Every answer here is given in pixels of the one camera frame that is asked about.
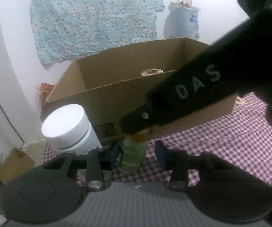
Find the green dropper bottle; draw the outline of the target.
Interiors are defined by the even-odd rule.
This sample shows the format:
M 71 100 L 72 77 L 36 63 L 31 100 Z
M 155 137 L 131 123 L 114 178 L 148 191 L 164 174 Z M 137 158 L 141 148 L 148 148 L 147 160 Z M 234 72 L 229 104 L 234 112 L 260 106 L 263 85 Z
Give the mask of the green dropper bottle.
M 142 164 L 148 149 L 148 130 L 126 135 L 121 144 L 122 155 L 119 168 L 124 173 L 134 174 Z

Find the gold lid cosmetic jar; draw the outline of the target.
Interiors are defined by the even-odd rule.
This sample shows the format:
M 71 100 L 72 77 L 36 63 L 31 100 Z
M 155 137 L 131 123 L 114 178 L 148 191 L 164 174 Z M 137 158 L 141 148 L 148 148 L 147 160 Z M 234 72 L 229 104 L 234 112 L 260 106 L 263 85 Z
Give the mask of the gold lid cosmetic jar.
M 156 74 L 162 74 L 164 71 L 159 68 L 152 68 L 152 69 L 146 69 L 141 72 L 141 76 L 151 76 L 151 75 L 156 75 Z

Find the large cardboard box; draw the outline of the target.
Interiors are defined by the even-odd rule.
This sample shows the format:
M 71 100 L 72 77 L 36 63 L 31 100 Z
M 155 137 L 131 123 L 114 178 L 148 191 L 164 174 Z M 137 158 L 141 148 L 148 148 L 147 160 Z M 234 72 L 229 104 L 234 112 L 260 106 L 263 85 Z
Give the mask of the large cardboard box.
M 42 107 L 41 119 L 59 107 L 81 105 L 96 132 L 111 124 L 117 138 L 119 120 L 145 103 L 146 93 L 171 73 L 208 48 L 190 38 L 172 38 L 107 49 L 73 61 L 55 84 Z M 146 69 L 162 74 L 141 76 Z

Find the white supplement bottle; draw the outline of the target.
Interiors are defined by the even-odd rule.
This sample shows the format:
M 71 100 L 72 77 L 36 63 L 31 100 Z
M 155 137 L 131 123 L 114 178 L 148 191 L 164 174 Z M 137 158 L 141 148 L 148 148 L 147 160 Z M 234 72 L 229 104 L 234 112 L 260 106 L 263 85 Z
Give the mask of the white supplement bottle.
M 102 148 L 84 108 L 78 104 L 65 105 L 50 113 L 41 132 L 57 154 L 86 155 Z

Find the purple checkered tablecloth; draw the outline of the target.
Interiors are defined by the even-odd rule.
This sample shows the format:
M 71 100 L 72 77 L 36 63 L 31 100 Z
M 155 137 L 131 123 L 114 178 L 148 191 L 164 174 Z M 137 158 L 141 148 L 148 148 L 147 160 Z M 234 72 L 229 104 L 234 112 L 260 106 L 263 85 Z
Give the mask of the purple checkered tablecloth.
M 272 128 L 265 119 L 266 104 L 253 93 L 233 112 L 189 130 L 161 137 L 168 149 L 190 155 L 214 155 L 272 184 Z

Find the blue water jug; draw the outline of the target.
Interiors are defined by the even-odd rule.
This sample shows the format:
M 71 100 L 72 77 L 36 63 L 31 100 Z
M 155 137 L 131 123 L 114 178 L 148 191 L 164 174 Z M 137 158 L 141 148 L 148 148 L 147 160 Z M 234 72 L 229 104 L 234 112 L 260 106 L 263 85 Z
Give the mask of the blue water jug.
M 169 15 L 164 24 L 164 38 L 186 37 L 199 39 L 199 7 L 192 0 L 175 0 L 168 6 Z

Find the red plastic bag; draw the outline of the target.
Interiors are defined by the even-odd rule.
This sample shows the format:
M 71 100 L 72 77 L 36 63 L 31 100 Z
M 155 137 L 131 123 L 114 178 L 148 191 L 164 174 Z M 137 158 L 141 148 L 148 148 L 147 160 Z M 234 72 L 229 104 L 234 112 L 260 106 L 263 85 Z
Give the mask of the red plastic bag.
M 53 88 L 54 88 L 54 85 L 47 84 L 45 82 L 42 82 L 41 85 L 38 85 L 36 87 L 38 95 L 39 95 L 39 103 L 41 107 L 44 106 L 44 102 Z

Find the small cardboard box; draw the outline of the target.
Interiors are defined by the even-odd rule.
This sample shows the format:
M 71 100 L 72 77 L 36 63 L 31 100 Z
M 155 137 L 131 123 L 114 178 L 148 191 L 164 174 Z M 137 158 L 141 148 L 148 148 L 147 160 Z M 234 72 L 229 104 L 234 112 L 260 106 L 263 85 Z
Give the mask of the small cardboard box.
M 31 170 L 35 162 L 25 152 L 13 148 L 0 165 L 0 181 L 7 184 L 25 172 Z

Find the teal floral hanging cloth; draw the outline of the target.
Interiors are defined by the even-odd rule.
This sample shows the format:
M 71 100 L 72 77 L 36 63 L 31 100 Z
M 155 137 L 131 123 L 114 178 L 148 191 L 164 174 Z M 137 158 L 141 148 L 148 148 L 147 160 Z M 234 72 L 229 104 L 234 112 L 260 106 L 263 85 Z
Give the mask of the teal floral hanging cloth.
M 155 40 L 163 0 L 32 0 L 30 19 L 45 68 Z

